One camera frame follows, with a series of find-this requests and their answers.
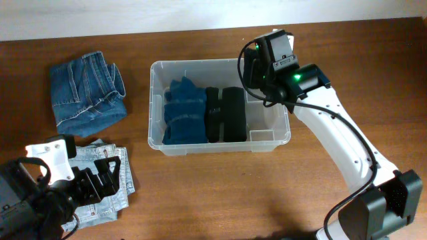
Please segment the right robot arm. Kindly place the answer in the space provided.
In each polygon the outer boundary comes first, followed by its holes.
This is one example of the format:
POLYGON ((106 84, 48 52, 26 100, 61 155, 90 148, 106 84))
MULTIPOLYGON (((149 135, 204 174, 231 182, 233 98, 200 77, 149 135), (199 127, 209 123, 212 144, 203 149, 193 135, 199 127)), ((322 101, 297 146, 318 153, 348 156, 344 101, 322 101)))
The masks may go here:
POLYGON ((399 171, 371 144, 317 65, 299 66, 290 37, 276 30, 254 39, 250 84, 262 91, 264 101, 285 105, 311 130, 349 189, 314 237, 387 239, 413 223, 422 180, 413 170, 399 171))

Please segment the dark blue jeans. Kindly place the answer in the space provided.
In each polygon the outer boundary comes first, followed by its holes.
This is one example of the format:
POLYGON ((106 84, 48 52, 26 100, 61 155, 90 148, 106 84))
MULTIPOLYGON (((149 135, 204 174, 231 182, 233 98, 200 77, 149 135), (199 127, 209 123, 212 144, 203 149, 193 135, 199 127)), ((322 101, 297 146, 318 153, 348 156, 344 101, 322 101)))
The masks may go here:
POLYGON ((88 137, 127 117, 125 85, 116 64, 100 51, 49 70, 57 132, 88 137))

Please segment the teal shirt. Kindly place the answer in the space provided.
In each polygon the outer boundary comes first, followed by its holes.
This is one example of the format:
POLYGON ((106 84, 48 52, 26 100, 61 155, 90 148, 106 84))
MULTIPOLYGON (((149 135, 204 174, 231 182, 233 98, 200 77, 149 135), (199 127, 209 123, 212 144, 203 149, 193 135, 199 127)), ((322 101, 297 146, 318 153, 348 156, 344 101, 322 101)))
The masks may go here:
POLYGON ((162 143, 165 145, 207 143, 205 110, 207 95, 187 77, 173 80, 165 92, 162 143))

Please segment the black garment with print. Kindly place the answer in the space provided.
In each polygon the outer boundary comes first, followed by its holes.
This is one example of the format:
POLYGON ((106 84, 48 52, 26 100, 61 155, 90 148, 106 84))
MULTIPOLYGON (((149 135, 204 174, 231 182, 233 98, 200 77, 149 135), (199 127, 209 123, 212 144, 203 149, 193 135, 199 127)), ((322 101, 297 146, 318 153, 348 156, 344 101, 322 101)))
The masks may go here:
POLYGON ((221 125, 224 142, 244 142, 246 133, 246 110, 244 89, 227 87, 220 90, 216 87, 205 89, 207 95, 205 110, 205 132, 209 143, 220 141, 221 125))

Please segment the dark green garment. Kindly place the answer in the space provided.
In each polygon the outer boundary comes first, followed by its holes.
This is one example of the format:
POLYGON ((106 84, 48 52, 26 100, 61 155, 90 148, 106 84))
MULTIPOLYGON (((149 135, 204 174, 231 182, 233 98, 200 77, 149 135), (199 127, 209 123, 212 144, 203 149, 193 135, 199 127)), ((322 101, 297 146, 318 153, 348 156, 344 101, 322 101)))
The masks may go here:
POLYGON ((244 50, 243 80, 249 89, 261 89, 264 86, 264 67, 255 49, 244 50))

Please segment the light blue jeans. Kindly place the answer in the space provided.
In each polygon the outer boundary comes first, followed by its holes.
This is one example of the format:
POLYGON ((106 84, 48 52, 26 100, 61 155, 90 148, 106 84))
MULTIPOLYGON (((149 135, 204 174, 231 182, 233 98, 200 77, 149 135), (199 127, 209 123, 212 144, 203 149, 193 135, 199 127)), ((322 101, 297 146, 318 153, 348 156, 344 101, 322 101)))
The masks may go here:
POLYGON ((87 146, 77 147, 76 150, 76 157, 69 160, 70 166, 78 167, 79 169, 88 167, 94 174, 97 174, 94 161, 108 157, 119 157, 121 161, 119 191, 115 195, 103 198, 99 203, 78 207, 75 210, 77 219, 62 225, 64 231, 71 231, 76 225, 83 229, 116 221, 118 212, 129 207, 128 196, 135 192, 125 147, 118 147, 113 143, 106 143, 102 139, 98 139, 87 146))

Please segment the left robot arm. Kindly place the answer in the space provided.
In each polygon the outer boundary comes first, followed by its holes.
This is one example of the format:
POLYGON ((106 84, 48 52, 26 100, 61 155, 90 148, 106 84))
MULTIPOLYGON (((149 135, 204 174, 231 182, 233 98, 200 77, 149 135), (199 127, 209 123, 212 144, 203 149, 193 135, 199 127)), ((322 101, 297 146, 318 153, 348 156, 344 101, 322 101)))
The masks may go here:
POLYGON ((101 202, 119 190, 119 157, 94 161, 97 175, 73 167, 75 178, 52 178, 48 165, 36 157, 20 157, 1 165, 1 238, 68 239, 62 225, 78 220, 78 207, 101 202))

